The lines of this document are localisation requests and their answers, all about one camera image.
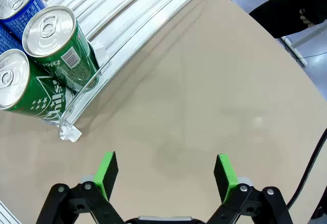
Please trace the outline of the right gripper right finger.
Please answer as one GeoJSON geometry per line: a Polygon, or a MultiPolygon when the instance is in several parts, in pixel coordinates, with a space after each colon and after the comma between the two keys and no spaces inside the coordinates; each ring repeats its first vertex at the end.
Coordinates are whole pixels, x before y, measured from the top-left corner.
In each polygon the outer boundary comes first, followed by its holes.
{"type": "Polygon", "coordinates": [[[261,191],[239,183],[226,154],[216,158],[214,176],[222,204],[207,223],[236,223],[240,216],[253,223],[292,223],[280,190],[269,186],[261,191]]]}

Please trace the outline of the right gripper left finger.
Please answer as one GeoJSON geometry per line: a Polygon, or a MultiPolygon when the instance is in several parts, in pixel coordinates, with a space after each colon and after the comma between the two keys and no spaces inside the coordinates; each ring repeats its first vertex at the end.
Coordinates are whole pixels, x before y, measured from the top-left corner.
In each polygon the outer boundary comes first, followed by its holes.
{"type": "Polygon", "coordinates": [[[54,184],[36,222],[75,223],[80,214],[89,213],[95,223],[124,223],[109,202],[118,171],[115,152],[107,152],[93,180],[73,188],[54,184]]]}

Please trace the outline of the person's left hand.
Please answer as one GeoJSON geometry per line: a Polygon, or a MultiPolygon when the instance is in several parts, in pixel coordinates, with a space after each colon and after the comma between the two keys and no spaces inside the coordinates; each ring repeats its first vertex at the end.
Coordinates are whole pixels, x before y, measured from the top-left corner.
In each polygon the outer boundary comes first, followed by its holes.
{"type": "Polygon", "coordinates": [[[308,28],[314,26],[314,24],[305,16],[305,9],[300,9],[299,13],[301,21],[307,25],[308,28]]]}

